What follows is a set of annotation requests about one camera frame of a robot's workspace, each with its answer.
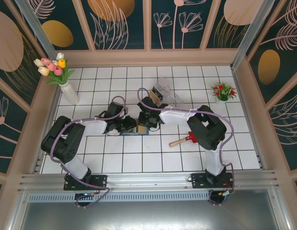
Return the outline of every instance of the white tile floor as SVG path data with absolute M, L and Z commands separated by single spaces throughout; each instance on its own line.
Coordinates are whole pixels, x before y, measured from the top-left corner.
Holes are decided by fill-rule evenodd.
M 56 119 L 61 115 L 73 119 L 94 117 L 107 110 L 117 95 L 126 98 L 128 114 L 137 118 L 138 88 L 151 89 L 161 77 L 166 78 L 183 99 L 182 108 L 197 109 L 205 104 L 231 121 L 235 135 L 223 148 L 225 163 L 232 162 L 237 170 L 260 168 L 239 97 L 222 107 L 216 105 L 212 95 L 211 87 L 219 80 L 235 87 L 229 66 L 77 68 L 69 81 L 78 92 L 80 103 L 72 106 L 62 95 Z M 226 126 L 227 138 L 230 128 Z M 205 152 L 198 144 L 187 141 L 169 147 L 170 142 L 186 137 L 188 131 L 188 127 L 165 124 L 147 136 L 84 137 L 77 154 L 93 173 L 204 170 Z M 62 173 L 62 170 L 45 156 L 40 173 Z

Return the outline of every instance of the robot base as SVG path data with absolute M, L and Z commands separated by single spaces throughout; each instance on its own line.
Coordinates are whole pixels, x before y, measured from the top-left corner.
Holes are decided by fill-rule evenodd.
M 207 171 L 191 174 L 192 188 L 226 188 L 225 182 L 232 187 L 233 175 L 230 172 L 225 172 L 225 170 L 226 168 L 218 176 Z
M 91 175 L 89 184 L 97 185 L 100 187 L 107 186 L 107 175 Z M 87 187 L 73 179 L 70 175 L 65 176 L 64 187 L 65 191 L 81 191 L 81 190 L 94 190 L 94 188 Z

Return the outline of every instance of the ventilation grille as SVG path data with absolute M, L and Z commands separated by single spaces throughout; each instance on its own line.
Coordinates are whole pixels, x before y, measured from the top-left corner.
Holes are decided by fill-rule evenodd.
M 147 193 L 110 193 L 101 202 L 132 202 L 132 201 L 179 201 L 208 200 L 208 191 L 191 192 L 147 192 Z M 31 194 L 29 203 L 66 203 L 75 202 L 75 194 Z M 97 200 L 101 195 L 81 199 L 80 202 Z

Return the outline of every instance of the pink tulip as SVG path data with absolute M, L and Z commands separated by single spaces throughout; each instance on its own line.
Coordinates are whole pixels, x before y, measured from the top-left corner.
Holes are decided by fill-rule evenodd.
M 54 73 L 55 75 L 60 76 L 62 74 L 62 68 L 55 66 Z
M 54 71 L 55 69 L 55 65 L 53 63 L 49 63 L 47 66 L 46 66 L 50 71 Z
M 41 59 L 41 62 L 42 62 L 45 66 L 47 66 L 49 63 L 52 63 L 52 61 L 49 60 L 49 59 L 47 59 L 47 58 L 42 58 L 42 59 Z

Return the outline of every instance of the red hammer head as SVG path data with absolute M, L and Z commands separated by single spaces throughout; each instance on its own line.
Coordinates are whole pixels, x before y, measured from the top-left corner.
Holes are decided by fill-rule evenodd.
M 191 140 L 193 143 L 197 143 L 197 139 L 193 132 L 189 132 L 189 136 L 186 137 L 186 140 Z

